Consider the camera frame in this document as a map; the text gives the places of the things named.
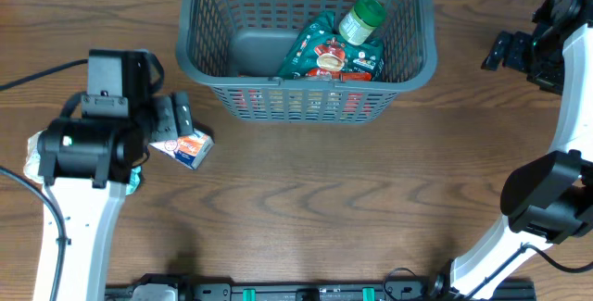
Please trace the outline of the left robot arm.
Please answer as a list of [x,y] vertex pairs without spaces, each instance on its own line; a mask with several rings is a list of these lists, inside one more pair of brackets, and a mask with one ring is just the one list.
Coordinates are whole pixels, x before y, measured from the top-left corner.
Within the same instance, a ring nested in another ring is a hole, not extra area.
[[136,161],[149,144],[193,130],[185,92],[75,94],[41,132],[44,226],[33,297],[99,300],[112,237]]

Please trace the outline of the beige paper bag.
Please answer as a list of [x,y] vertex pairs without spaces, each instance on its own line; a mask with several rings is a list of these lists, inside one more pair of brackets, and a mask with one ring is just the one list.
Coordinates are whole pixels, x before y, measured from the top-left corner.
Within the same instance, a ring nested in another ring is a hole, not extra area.
[[41,156],[38,151],[38,140],[42,132],[35,133],[27,141],[27,156],[23,167],[24,175],[32,182],[43,184],[44,177],[39,175]]

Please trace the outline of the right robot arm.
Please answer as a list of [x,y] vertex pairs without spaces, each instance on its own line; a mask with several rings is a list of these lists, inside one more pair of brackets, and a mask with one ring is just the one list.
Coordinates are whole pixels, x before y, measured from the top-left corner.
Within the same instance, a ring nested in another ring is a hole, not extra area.
[[449,261],[429,296],[487,300],[533,255],[592,230],[592,0],[545,0],[533,33],[501,32],[482,67],[515,69],[561,97],[549,151],[511,173],[501,214]]

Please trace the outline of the orange spaghetti packet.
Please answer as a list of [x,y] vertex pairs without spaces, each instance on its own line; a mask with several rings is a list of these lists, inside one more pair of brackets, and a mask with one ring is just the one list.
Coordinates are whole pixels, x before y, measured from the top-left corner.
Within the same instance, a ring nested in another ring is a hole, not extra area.
[[380,99],[374,95],[367,100],[361,92],[343,93],[338,83],[370,82],[372,75],[363,72],[330,72],[313,69],[307,74],[286,78],[283,82],[327,83],[323,89],[289,88],[231,88],[218,90],[219,99],[240,119],[270,121],[362,122],[373,112]]

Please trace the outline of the green Nescafe coffee bag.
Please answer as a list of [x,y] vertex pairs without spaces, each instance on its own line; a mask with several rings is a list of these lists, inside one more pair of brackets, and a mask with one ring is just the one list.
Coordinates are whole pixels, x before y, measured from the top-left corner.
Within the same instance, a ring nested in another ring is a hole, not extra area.
[[297,36],[285,56],[277,76],[331,78],[341,82],[371,82],[381,77],[384,43],[369,40],[349,44],[334,32],[334,12],[324,11]]

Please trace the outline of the Kleenex tissue multipack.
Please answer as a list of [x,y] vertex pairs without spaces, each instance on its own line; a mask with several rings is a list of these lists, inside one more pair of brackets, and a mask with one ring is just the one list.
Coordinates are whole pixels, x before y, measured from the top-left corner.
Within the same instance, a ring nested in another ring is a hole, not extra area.
[[188,169],[197,169],[214,146],[214,141],[209,135],[194,129],[191,135],[150,145]]

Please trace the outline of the green lidded jar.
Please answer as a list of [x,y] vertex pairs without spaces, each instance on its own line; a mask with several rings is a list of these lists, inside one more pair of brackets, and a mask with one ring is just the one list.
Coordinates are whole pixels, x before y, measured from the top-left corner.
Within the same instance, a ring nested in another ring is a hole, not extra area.
[[386,11],[377,0],[357,0],[340,21],[338,31],[349,44],[361,45],[385,18]]

